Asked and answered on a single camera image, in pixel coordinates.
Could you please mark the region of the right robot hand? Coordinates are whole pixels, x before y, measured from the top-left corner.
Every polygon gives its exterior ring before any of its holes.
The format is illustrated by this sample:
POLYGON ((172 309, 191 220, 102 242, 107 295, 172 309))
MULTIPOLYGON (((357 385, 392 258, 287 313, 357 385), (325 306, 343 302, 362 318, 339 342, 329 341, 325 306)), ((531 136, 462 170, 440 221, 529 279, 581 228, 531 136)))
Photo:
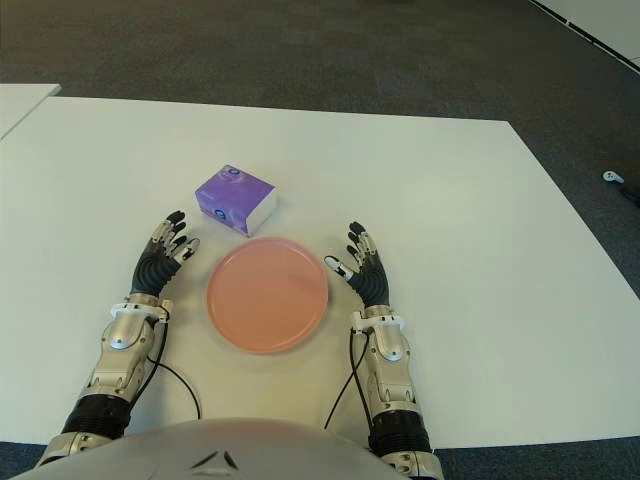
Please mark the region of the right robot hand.
POLYGON ((324 257, 326 266, 340 276, 360 297, 365 308, 390 306, 390 290, 386 271, 375 242, 359 222, 349 224, 347 252, 357 269, 347 267, 335 256, 324 257))

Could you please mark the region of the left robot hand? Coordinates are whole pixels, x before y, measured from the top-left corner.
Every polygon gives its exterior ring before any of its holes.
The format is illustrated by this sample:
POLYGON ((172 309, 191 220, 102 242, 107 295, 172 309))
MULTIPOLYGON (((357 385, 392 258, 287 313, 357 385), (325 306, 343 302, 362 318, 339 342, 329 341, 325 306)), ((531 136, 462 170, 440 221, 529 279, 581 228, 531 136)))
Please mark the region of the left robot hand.
POLYGON ((185 213, 174 211, 153 231, 135 266, 131 294, 158 297, 183 264, 199 248, 198 238, 180 233, 186 228, 185 213))

